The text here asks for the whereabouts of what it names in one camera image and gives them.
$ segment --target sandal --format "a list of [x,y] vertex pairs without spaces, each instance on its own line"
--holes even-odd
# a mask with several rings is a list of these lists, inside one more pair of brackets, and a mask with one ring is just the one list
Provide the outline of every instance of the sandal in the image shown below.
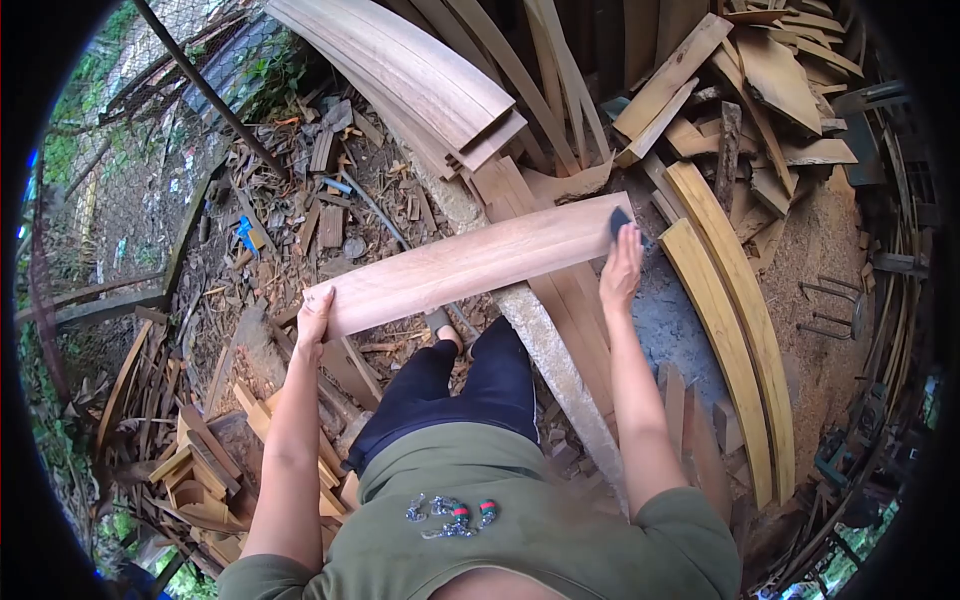
[[[426,326],[430,327],[430,333],[432,333],[433,337],[438,341],[440,338],[437,336],[437,332],[440,331],[441,327],[450,325],[450,327],[453,328],[453,323],[450,322],[450,317],[446,314],[442,306],[433,312],[423,313],[423,320],[426,321]],[[457,344],[458,355],[463,353],[464,346],[463,340],[460,341],[460,344]]]

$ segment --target olive green shirt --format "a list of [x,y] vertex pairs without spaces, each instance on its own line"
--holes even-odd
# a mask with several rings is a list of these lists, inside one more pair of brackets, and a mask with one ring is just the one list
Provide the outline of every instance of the olive green shirt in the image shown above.
[[[596,513],[546,482],[536,444],[479,423],[445,423],[390,444],[360,481],[360,509],[341,527],[320,573],[273,555],[243,558],[220,577],[220,596],[425,599],[457,575],[498,566],[567,598],[734,598],[736,546],[723,520],[693,488],[658,494],[625,518]],[[471,538],[425,540],[452,516],[406,518],[421,492],[452,496],[470,510],[492,499],[496,520]]]

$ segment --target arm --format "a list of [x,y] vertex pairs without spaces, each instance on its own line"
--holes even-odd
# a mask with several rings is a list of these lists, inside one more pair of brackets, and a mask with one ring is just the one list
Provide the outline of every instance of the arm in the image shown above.
[[333,288],[306,300],[297,315],[297,345],[263,450],[260,497],[242,557],[277,554],[319,572],[324,564],[317,472],[320,418],[317,370]]
[[658,493],[687,485],[667,434],[657,382],[634,331],[631,305],[642,264],[639,229],[620,228],[600,275],[600,300],[610,332],[613,409],[631,518]]

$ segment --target person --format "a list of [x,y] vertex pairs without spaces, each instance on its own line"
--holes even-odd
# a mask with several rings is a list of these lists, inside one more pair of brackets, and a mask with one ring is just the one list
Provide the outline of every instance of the person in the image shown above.
[[529,358],[500,317],[474,343],[459,396],[448,381],[463,344],[448,324],[396,374],[347,460],[361,506],[324,556],[316,390],[329,289],[298,314],[252,527],[221,597],[734,598],[735,544],[687,485],[634,330],[641,264],[629,224],[600,276],[629,521],[548,483]]

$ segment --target metal pole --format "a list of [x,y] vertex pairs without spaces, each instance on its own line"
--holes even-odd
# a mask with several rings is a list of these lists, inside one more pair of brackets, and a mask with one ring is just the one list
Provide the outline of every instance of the metal pole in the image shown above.
[[197,67],[190,62],[190,59],[188,59],[180,49],[177,42],[170,35],[170,32],[168,32],[167,28],[160,22],[160,19],[156,18],[156,15],[147,4],[147,0],[133,0],[133,3],[136,5],[136,9],[140,11],[140,14],[143,15],[143,18],[147,20],[147,23],[150,24],[150,27],[154,30],[157,37],[160,38],[160,41],[163,42],[163,45],[170,51],[170,56],[172,56],[180,68],[183,69],[183,72],[190,78],[193,85],[200,90],[200,93],[210,101],[210,104],[217,109],[217,112],[227,119],[227,122],[233,127],[233,130],[243,138],[243,141],[245,141],[258,156],[263,158],[264,162],[270,165],[270,168],[273,169],[277,175],[283,180],[288,180],[290,176],[280,161],[263,147],[260,140],[256,139],[256,136],[253,135],[250,129],[233,114],[233,111],[230,110],[227,103],[221,100],[217,92],[210,87],[210,84],[206,82],[204,76],[197,71]]

